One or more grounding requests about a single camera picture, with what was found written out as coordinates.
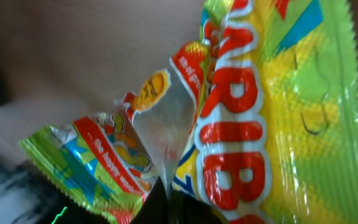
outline gummy candy wrapper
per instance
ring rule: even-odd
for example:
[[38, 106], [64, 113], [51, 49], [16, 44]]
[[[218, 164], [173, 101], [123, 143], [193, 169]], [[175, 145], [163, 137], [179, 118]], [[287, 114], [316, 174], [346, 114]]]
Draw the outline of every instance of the gummy candy wrapper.
[[113, 113], [48, 126], [21, 141], [60, 190], [111, 223], [129, 223], [161, 176], [167, 194], [205, 98], [209, 42], [185, 44]]
[[205, 98], [209, 42], [186, 43], [163, 70], [123, 100], [136, 133], [152, 158], [168, 197], [175, 171]]
[[47, 126], [21, 147], [63, 193], [111, 223], [130, 223], [158, 179], [124, 110]]
[[358, 63], [345, 0], [208, 0], [209, 96], [172, 187], [229, 223], [358, 223]]

